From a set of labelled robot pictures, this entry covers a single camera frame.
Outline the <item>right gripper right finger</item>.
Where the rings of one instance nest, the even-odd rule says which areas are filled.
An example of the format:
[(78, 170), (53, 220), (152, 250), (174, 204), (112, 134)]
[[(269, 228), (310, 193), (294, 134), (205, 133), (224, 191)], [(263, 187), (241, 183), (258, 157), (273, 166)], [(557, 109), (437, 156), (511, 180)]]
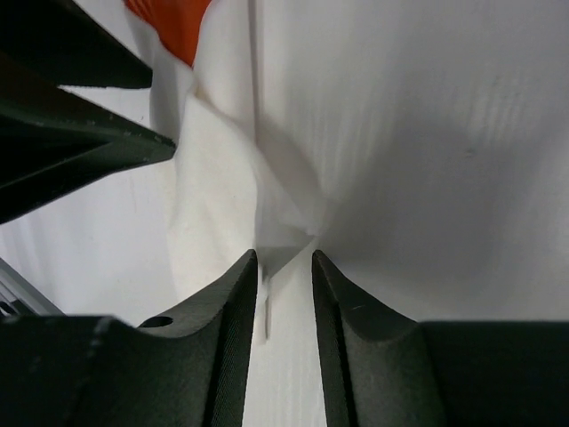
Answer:
[(568, 325), (414, 321), (312, 256), (330, 426), (565, 426)]

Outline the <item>orange plastic spoon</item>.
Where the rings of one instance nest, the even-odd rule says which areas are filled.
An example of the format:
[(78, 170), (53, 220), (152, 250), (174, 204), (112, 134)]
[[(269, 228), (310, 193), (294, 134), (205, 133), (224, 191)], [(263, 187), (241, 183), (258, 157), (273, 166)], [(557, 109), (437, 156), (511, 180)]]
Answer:
[(173, 56), (193, 66), (201, 22), (210, 0), (126, 0), (126, 8), (152, 27)]

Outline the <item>white paper napkin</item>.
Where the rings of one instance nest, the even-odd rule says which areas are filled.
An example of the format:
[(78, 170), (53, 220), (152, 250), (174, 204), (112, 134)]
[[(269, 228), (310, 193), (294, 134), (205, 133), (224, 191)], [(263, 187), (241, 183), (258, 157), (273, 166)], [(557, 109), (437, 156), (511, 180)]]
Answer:
[(151, 124), (177, 145), (159, 173), (174, 284), (201, 289), (254, 249), (255, 336), (265, 342), (276, 274), (315, 237), (321, 200), (299, 155), (261, 120), (260, 3), (211, 1), (192, 67), (124, 8), (154, 71)]

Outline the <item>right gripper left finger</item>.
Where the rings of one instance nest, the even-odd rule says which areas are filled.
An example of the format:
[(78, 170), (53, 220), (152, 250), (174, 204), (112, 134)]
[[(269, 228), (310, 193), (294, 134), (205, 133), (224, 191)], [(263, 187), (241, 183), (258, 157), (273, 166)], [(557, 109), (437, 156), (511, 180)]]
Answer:
[(4, 426), (238, 426), (258, 260), (139, 326), (111, 316), (1, 316)]

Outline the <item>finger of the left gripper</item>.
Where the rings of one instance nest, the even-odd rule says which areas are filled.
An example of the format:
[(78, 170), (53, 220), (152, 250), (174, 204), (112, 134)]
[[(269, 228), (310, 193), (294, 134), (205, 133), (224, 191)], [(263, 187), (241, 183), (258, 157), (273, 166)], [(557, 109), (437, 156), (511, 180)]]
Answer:
[(74, 1), (3, 1), (1, 53), (57, 85), (152, 83), (152, 69)]
[(1, 57), (2, 222), (175, 150), (171, 139)]

